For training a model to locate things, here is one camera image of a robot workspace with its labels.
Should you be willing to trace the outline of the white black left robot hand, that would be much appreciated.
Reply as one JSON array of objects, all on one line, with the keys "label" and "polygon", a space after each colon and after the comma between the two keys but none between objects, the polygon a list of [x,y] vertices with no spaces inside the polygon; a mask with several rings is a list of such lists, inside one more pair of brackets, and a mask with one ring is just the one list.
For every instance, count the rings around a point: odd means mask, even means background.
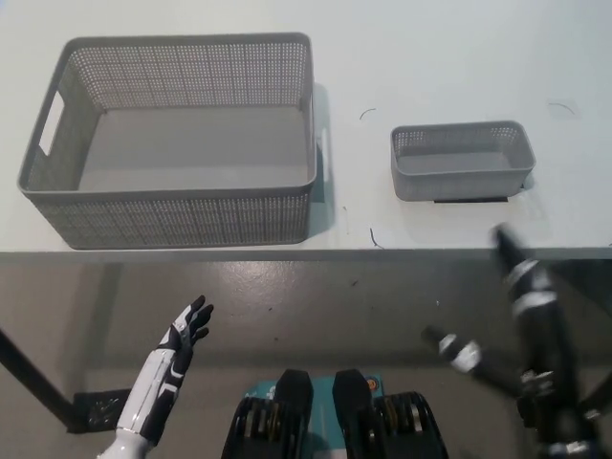
[{"label": "white black left robot hand", "polygon": [[117,428],[158,445],[185,381],[196,342],[208,334],[214,306],[204,295],[188,304],[148,355],[123,407]]}]

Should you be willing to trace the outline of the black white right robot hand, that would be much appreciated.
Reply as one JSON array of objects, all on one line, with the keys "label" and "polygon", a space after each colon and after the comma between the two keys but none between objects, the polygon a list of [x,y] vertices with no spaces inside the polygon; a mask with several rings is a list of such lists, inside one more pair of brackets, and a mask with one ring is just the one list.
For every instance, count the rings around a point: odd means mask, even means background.
[{"label": "black white right robot hand", "polygon": [[529,256],[509,227],[493,230],[523,362],[513,371],[473,339],[428,325],[424,341],[456,371],[515,401],[527,428],[552,445],[593,442],[595,424],[580,407],[575,352],[548,270]]}]

